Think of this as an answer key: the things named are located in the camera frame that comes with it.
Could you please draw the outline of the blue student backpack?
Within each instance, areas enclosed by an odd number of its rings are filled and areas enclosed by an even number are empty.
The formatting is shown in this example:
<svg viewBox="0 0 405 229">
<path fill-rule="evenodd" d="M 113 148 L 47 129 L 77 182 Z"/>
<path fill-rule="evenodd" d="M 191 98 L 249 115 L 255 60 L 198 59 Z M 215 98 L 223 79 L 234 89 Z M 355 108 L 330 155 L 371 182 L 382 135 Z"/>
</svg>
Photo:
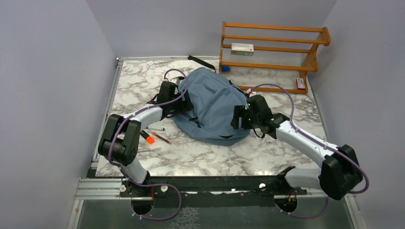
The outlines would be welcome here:
<svg viewBox="0 0 405 229">
<path fill-rule="evenodd" d="M 245 106 L 245 93 L 230 80 L 215 72 L 215 67 L 199 58 L 188 56 L 201 67 L 187 75 L 179 88 L 187 89 L 192 110 L 173 117 L 176 126 L 192 139 L 232 146 L 248 137 L 249 129 L 234 129 L 231 121 L 235 106 Z"/>
</svg>

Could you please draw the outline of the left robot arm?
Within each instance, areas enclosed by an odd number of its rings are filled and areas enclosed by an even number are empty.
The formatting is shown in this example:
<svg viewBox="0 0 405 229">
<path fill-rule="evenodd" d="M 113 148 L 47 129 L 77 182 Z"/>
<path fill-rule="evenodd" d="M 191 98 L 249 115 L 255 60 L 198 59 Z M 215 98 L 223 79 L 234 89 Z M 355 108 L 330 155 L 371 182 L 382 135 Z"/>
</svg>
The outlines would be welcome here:
<svg viewBox="0 0 405 229">
<path fill-rule="evenodd" d="M 97 151 L 133 182 L 132 190 L 137 195 L 144 196 L 150 190 L 150 183 L 146 180 L 147 170 L 136 158 L 141 131 L 164 118 L 192 109 L 187 89 L 164 81 L 158 94 L 140 110 L 108 117 Z"/>
</svg>

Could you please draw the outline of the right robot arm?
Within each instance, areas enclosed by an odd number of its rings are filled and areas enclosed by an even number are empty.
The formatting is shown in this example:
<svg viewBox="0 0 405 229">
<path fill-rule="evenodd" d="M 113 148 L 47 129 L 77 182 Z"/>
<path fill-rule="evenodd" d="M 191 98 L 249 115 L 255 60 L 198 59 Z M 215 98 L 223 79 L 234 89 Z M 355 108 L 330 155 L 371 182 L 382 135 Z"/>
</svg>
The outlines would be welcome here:
<svg viewBox="0 0 405 229">
<path fill-rule="evenodd" d="M 263 135 L 289 144 L 318 165 L 317 169 L 294 168 L 278 178 L 276 189 L 281 194 L 306 187 L 340 200 L 366 178 L 351 146 L 328 143 L 298 127 L 292 117 L 272 113 L 261 95 L 249 97 L 245 105 L 234 107 L 231 126 L 260 129 Z"/>
</svg>

